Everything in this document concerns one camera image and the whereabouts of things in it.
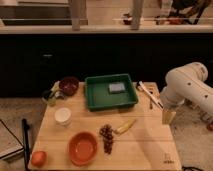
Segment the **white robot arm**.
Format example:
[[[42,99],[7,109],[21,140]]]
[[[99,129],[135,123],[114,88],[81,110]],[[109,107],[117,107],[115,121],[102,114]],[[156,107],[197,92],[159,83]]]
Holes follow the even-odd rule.
[[[213,88],[205,84],[207,78],[207,67],[200,62],[171,69],[166,74],[166,86],[160,93],[163,124],[169,124],[173,120],[175,109],[185,100],[196,104],[213,121]]]

